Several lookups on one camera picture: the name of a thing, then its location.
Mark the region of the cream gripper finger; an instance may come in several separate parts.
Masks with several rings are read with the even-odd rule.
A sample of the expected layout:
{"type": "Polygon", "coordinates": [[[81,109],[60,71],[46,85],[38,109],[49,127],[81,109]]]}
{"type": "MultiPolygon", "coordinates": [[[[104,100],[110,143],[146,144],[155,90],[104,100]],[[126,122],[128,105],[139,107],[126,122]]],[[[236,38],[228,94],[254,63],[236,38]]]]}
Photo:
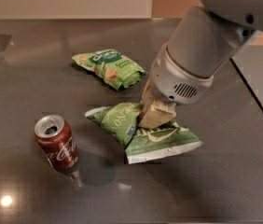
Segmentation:
{"type": "Polygon", "coordinates": [[[150,82],[147,81],[141,97],[141,104],[143,106],[151,106],[153,100],[154,100],[154,96],[151,92],[150,82]]]}
{"type": "Polygon", "coordinates": [[[139,126],[145,129],[155,129],[176,116],[176,103],[164,102],[155,98],[144,101],[144,108],[139,117],[139,126]]]}

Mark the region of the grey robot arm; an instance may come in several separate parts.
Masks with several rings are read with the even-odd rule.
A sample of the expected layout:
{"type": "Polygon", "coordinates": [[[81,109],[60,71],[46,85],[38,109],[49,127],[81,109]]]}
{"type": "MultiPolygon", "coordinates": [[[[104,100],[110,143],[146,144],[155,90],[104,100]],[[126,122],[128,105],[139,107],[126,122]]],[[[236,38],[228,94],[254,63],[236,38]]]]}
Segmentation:
{"type": "Polygon", "coordinates": [[[200,0],[191,7],[151,65],[139,126],[175,118],[175,106],[195,103],[228,59],[263,32],[263,0],[200,0]]]}

